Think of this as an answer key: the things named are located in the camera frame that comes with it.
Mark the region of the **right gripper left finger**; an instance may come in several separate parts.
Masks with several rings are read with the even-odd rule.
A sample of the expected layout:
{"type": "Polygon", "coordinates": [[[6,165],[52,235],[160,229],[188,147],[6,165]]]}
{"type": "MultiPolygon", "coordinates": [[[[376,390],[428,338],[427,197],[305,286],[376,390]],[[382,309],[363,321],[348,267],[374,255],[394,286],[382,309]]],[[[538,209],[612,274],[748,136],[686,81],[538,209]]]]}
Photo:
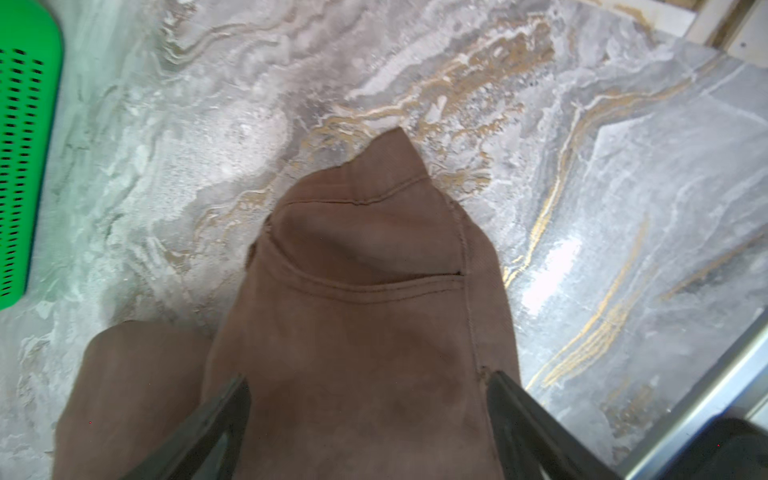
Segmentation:
{"type": "Polygon", "coordinates": [[[234,377],[203,403],[126,479],[230,479],[238,463],[251,397],[234,377]]]}

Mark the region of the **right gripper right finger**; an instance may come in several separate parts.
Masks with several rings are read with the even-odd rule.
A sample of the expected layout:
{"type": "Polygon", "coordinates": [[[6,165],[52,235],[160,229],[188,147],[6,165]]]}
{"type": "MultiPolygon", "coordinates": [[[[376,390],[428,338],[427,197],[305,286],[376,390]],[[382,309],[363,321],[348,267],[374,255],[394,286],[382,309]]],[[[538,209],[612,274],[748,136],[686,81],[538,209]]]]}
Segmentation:
{"type": "Polygon", "coordinates": [[[504,372],[489,377],[486,404],[506,479],[619,477],[504,372]]]}

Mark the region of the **brown trousers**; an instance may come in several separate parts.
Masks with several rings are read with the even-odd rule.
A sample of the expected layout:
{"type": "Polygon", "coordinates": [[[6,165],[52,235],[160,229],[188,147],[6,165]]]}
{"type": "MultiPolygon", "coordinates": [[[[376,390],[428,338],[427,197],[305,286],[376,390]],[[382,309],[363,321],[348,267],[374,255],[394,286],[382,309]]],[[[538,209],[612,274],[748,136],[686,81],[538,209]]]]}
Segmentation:
{"type": "Polygon", "coordinates": [[[489,375],[519,374],[496,251],[401,129],[293,185],[208,338],[96,335],[53,477],[117,479],[233,377],[251,395],[239,479],[499,479],[489,375]]]}

